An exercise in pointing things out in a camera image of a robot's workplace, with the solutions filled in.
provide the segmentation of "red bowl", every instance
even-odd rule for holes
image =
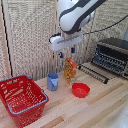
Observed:
[[[72,93],[79,98],[84,98],[90,92],[90,88],[83,83],[74,83],[72,85]]]

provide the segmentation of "cable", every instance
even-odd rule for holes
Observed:
[[[124,19],[126,19],[127,17],[128,17],[128,15],[126,15],[123,19],[121,19],[121,20],[118,21],[117,23],[115,23],[115,24],[113,24],[113,25],[111,25],[111,26],[109,26],[109,27],[107,27],[107,28],[104,28],[104,29],[101,29],[101,30],[96,30],[96,31],[89,32],[89,33],[84,33],[83,35],[85,35],[85,34],[90,34],[90,33],[95,33],[95,32],[100,32],[100,31],[103,31],[103,30],[105,30],[105,29],[111,28],[111,27],[115,26],[116,24],[120,23],[121,21],[123,21]]]

